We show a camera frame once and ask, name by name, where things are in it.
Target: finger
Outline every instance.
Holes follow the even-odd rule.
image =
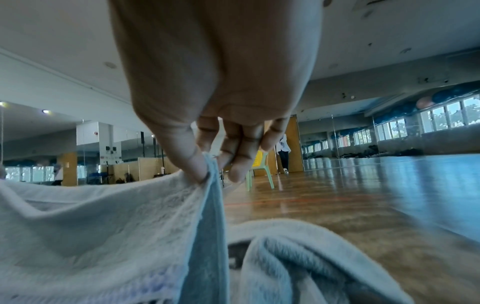
[[[241,125],[223,120],[223,127],[225,128],[226,136],[221,144],[220,155],[216,159],[220,169],[232,163],[242,142]]]
[[[241,182],[252,167],[264,135],[264,123],[252,127],[243,126],[242,129],[241,143],[228,173],[229,179],[234,183]]]
[[[274,145],[277,144],[284,135],[289,121],[290,117],[279,118],[272,121],[268,131],[265,132],[261,140],[260,147],[262,150],[270,151],[274,148]]]
[[[195,144],[191,126],[152,131],[173,165],[183,170],[196,182],[205,180],[209,171],[207,162],[202,151]]]
[[[196,136],[196,144],[204,152],[210,152],[212,143],[217,136],[220,128],[218,117],[200,116],[197,119],[198,134]]]

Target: white shirt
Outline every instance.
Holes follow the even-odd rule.
[[[287,136],[285,134],[280,139],[280,141],[276,143],[276,153],[278,154],[279,151],[285,151],[288,153],[292,151],[289,145],[287,144]]]
[[[55,175],[55,180],[64,180],[64,169],[60,168],[60,170]]]

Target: green chair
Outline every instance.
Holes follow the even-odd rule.
[[[268,181],[270,182],[270,187],[272,189],[275,188],[274,187],[274,182],[272,181],[272,175],[270,174],[270,168],[269,168],[269,165],[267,163],[267,156],[268,155],[269,155],[268,152],[263,153],[262,151],[258,151],[256,153],[256,157],[255,157],[255,161],[253,162],[253,166],[251,167],[251,169],[246,174],[245,184],[246,184],[246,190],[247,191],[250,191],[250,189],[252,188],[252,174],[253,174],[253,171],[257,170],[257,169],[263,169],[263,170],[266,171]]]

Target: black pants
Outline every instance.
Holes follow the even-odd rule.
[[[280,156],[281,166],[289,170],[289,153],[287,151],[279,151],[278,155]]]

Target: wooden floor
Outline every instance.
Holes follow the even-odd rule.
[[[417,304],[480,303],[480,155],[372,163],[274,176],[275,189],[255,177],[251,192],[225,198],[227,221],[321,225],[379,262]]]

